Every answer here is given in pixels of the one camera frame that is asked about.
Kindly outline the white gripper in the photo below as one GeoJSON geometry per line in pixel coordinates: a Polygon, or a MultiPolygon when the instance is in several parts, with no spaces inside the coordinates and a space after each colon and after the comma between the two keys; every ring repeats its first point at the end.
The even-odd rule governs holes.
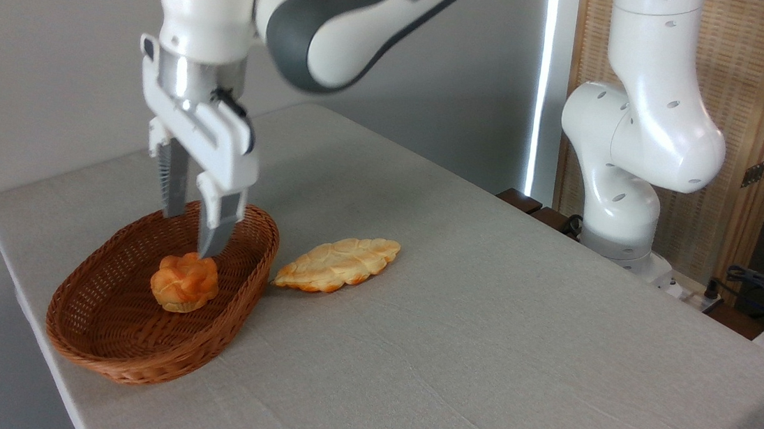
{"type": "Polygon", "coordinates": [[[158,164],[165,218],[185,212],[189,155],[204,170],[197,251],[200,258],[222,253],[244,217],[248,189],[258,180],[252,126],[226,103],[171,98],[158,85],[158,61],[142,59],[144,99],[154,113],[148,123],[149,155],[158,164]]]}

